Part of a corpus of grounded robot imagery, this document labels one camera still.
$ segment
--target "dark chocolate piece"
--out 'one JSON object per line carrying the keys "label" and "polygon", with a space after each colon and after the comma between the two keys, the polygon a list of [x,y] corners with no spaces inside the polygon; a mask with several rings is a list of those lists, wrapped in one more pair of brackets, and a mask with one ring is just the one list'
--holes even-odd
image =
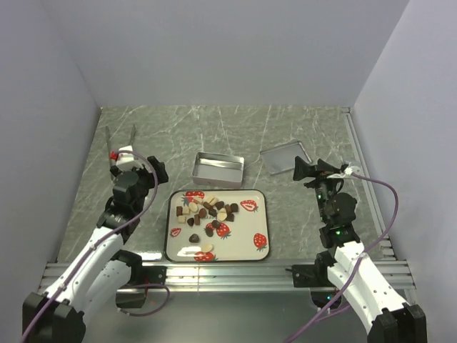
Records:
{"label": "dark chocolate piece", "polygon": [[214,235],[213,229],[211,227],[206,227],[205,228],[205,234],[208,237],[212,237]]}
{"label": "dark chocolate piece", "polygon": [[206,210],[205,210],[205,209],[201,209],[201,210],[199,211],[199,216],[200,216],[200,218],[206,217]]}
{"label": "dark chocolate piece", "polygon": [[217,209],[221,209],[222,207],[224,207],[224,202],[216,202],[216,204],[214,205]]}
{"label": "dark chocolate piece", "polygon": [[232,213],[238,212],[238,204],[231,204],[230,205]]}
{"label": "dark chocolate piece", "polygon": [[200,237],[198,236],[198,234],[193,234],[192,236],[189,237],[189,242],[198,243],[198,242],[200,242]]}

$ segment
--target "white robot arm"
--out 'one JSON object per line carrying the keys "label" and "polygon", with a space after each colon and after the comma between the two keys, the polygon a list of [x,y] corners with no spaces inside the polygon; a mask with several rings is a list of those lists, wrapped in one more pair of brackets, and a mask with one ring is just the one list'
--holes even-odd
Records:
{"label": "white robot arm", "polygon": [[[149,173],[131,146],[112,153],[113,196],[69,268],[43,294],[31,293],[22,311],[22,342],[82,342],[93,315],[126,284],[143,284],[139,255],[121,250],[151,205],[157,186],[169,180],[163,162],[150,156]],[[154,193],[144,206],[149,190]]]}

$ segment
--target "white cable tie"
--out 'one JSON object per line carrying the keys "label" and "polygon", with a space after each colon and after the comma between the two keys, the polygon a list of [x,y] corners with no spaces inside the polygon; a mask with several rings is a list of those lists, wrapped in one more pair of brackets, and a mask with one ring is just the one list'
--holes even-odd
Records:
{"label": "white cable tie", "polygon": [[344,169],[344,174],[352,175],[352,173],[354,173],[354,170],[350,166],[348,166],[346,169]]}

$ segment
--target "marble surface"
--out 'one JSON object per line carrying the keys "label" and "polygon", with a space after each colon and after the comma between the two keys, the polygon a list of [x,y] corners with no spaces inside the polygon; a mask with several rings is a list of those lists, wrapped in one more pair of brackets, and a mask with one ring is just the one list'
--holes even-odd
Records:
{"label": "marble surface", "polygon": [[[178,189],[208,189],[192,182],[198,151],[233,154],[245,159],[243,188],[262,191],[267,200],[270,232],[269,259],[314,259],[323,251],[322,227],[314,192],[292,181],[292,171],[270,176],[262,163],[262,149],[301,140],[310,157],[339,165],[354,152],[340,107],[307,106],[128,106],[104,107],[89,152],[81,184],[59,253],[60,262],[72,261],[89,239],[111,195],[105,126],[111,146],[129,142],[136,125],[134,148],[144,156],[165,161],[170,181],[159,187],[152,208],[144,215],[126,249],[144,259],[160,259],[168,200]],[[345,192],[358,200],[354,222],[365,242],[377,233],[362,183],[346,182]],[[380,249],[370,255],[380,259]]]}

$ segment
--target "strawberry pattern tray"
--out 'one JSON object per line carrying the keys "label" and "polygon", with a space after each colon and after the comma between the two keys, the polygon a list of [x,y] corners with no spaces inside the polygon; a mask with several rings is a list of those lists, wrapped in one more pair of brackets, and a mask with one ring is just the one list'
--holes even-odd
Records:
{"label": "strawberry pattern tray", "polygon": [[[199,225],[191,226],[187,220],[204,208],[203,202],[215,197],[218,202],[236,204],[233,221],[224,220],[215,228],[217,219],[207,214]],[[177,207],[197,204],[196,212],[186,215],[186,222],[180,223]],[[255,189],[239,190],[186,190],[173,193],[169,199],[165,254],[173,262],[221,262],[259,261],[270,251],[265,196]]]}

